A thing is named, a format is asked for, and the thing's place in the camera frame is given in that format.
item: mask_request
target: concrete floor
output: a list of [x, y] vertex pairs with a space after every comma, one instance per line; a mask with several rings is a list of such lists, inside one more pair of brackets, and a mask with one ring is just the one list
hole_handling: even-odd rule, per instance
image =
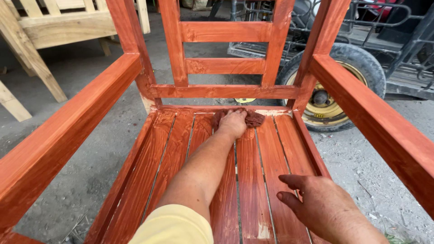
[[[182, 19], [200, 19], [209, 12], [182, 9]], [[218, 16], [228, 18], [227, 6]], [[151, 33], [146, 45], [157, 82], [173, 83], [161, 16], [150, 13]], [[187, 43], [187, 57], [228, 57], [227, 43]], [[104, 57], [97, 40], [40, 50], [40, 55], [70, 99], [107, 68], [122, 50], [110, 46], [112, 56]], [[0, 80], [33, 115], [18, 123], [0, 108], [0, 157], [28, 136], [64, 103], [58, 104], [37, 77], [28, 77], [7, 45], [0, 40], [0, 67], [9, 72]], [[259, 83], [255, 75], [189, 75], [192, 84]], [[169, 104], [235, 104], [233, 99], [164, 99]], [[434, 140], [433, 101], [388, 102], [431, 140]], [[275, 105], [261, 99], [254, 104]], [[45, 243], [60, 243], [77, 218], [86, 218], [76, 227], [84, 238], [122, 166], [146, 112], [134, 83], [95, 128], [66, 166], [54, 178], [24, 215], [15, 231]], [[434, 222], [394, 175], [357, 128], [334, 133], [331, 138], [311, 133], [333, 179], [354, 198], [360, 210], [382, 232], [420, 243], [434, 243]]]

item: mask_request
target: yellow shirt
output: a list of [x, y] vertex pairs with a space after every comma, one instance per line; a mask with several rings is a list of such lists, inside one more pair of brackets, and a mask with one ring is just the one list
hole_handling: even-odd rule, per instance
[[155, 209], [128, 244], [213, 244], [208, 221], [191, 208], [170, 204]]

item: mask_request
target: chair seat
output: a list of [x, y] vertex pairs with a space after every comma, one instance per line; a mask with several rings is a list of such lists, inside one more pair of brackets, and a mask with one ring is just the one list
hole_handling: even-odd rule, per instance
[[[315, 175], [315, 170], [291, 116], [267, 114], [260, 127], [248, 128], [236, 140], [227, 157], [210, 206], [215, 243], [239, 243], [240, 237], [243, 243], [275, 243], [275, 239], [278, 243], [311, 243], [306, 227], [276, 194], [290, 191], [278, 175]], [[148, 116], [138, 136], [138, 140], [144, 138], [141, 149], [129, 156], [135, 155], [135, 165], [128, 165], [128, 159], [124, 164], [133, 169], [124, 179], [123, 193], [117, 194], [120, 201], [112, 209], [103, 243], [127, 243], [132, 238], [188, 156], [212, 135], [212, 118], [211, 112], [191, 110], [158, 111]], [[118, 185], [113, 184], [111, 193], [118, 191]], [[314, 243], [324, 242], [313, 233], [311, 236]]]

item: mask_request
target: hand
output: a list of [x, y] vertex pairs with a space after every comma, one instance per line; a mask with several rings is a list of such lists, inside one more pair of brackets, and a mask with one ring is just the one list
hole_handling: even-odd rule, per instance
[[292, 209], [297, 218], [319, 237], [334, 244], [388, 243], [365, 218], [351, 196], [325, 177], [280, 175], [279, 180], [295, 194], [281, 191], [277, 198]]
[[234, 140], [240, 138], [247, 128], [245, 122], [246, 116], [246, 111], [241, 111], [239, 109], [234, 112], [229, 110], [226, 116], [220, 119], [217, 131], [219, 133], [229, 134], [231, 137], [234, 137]]

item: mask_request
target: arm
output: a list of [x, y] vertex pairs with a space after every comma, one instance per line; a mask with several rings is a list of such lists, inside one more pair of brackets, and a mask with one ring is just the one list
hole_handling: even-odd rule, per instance
[[386, 237], [365, 218], [351, 196], [325, 177], [280, 175], [279, 180], [299, 190], [302, 202], [281, 191], [277, 198], [319, 237], [333, 244], [388, 244]]
[[184, 205], [210, 222], [209, 206], [223, 176], [229, 150], [246, 130], [246, 115], [245, 111], [230, 110], [220, 120], [219, 129], [173, 177], [157, 208], [168, 204]]

